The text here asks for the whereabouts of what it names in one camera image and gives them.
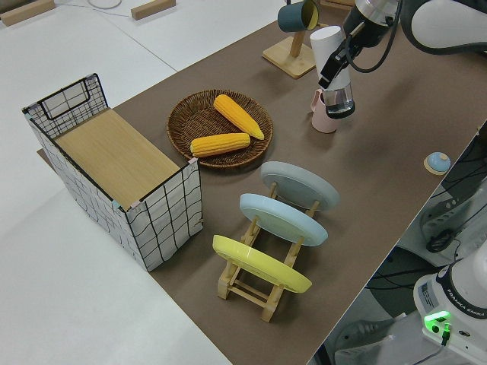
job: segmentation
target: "light blue plate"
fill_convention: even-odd
[[[242,194],[240,210],[250,220],[258,217],[259,227],[293,243],[304,237],[303,246],[319,246],[328,238],[326,230],[313,218],[266,196]]]
[[[260,168],[260,177],[270,188],[277,183],[277,194],[287,202],[309,209],[317,200],[318,211],[333,208],[340,201],[336,189],[318,175],[286,162],[268,161]]]

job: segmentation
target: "wicker plate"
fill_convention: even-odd
[[[239,128],[229,122],[214,107],[213,101],[227,94],[245,109],[264,133],[262,141],[250,138],[250,146],[242,150],[211,157],[201,157],[201,165],[215,168],[239,167],[263,154],[272,139],[272,121],[269,114],[255,100],[229,90],[205,90],[189,95],[173,109],[167,121],[167,134],[173,146],[187,159],[193,158],[189,145],[194,138],[221,133],[238,133]]]

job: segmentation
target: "corn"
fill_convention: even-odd
[[[229,96],[225,94],[218,95],[213,106],[242,132],[246,132],[257,139],[264,139],[264,134],[257,122]]]
[[[247,133],[225,133],[195,138],[191,141],[189,149],[194,157],[207,157],[240,150],[249,144],[250,136]]]

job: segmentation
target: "grid pattern basket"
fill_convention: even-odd
[[[100,80],[92,74],[24,108],[23,113],[75,201],[151,271],[202,229],[199,162],[191,160],[125,211],[54,139],[106,108]]]

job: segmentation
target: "mug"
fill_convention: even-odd
[[[318,25],[318,7],[313,0],[304,0],[279,9],[277,23],[283,32],[300,32],[312,30]]]
[[[318,89],[314,92],[311,101],[311,125],[319,132],[332,133],[338,128],[339,119],[332,119],[326,114],[326,105],[323,98],[323,91]]]

